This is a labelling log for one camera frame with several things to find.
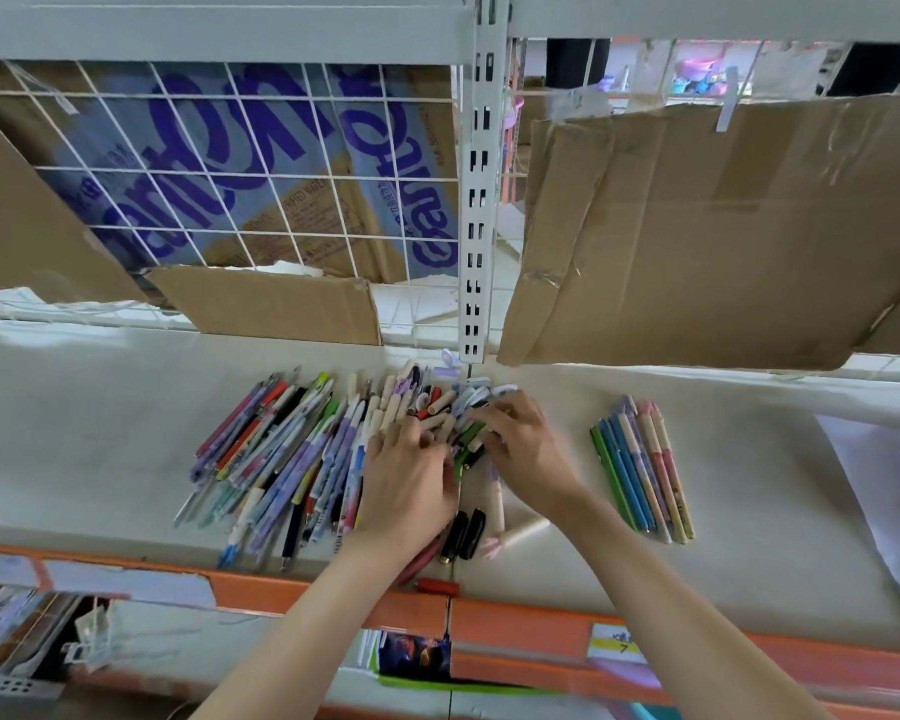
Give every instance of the person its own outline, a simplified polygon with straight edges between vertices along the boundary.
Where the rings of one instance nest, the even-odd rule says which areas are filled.
[[[684,718],[832,718],[580,480],[560,436],[524,391],[471,416],[492,430],[483,444],[504,482],[563,532],[596,574]],[[447,445],[421,437],[415,418],[373,438],[360,526],[193,720],[314,717],[374,605],[456,514],[448,457]]]

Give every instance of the pile of pens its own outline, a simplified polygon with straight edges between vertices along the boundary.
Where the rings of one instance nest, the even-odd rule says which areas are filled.
[[[491,388],[486,377],[465,379],[452,353],[445,351],[443,358],[445,365],[434,368],[408,361],[399,373],[368,379],[362,388],[357,375],[349,374],[339,398],[328,373],[307,386],[297,384],[299,367],[255,384],[196,450],[192,491],[173,525],[233,520],[217,564],[221,569],[241,555],[254,557],[261,569],[287,520],[284,570],[301,547],[328,532],[339,548],[360,520],[368,441],[407,415],[420,419],[435,440],[454,445],[459,480],[484,452],[484,425],[471,423],[466,410],[516,387]]]
[[[620,515],[630,528],[665,544],[694,538],[677,465],[660,409],[624,396],[590,429]]]

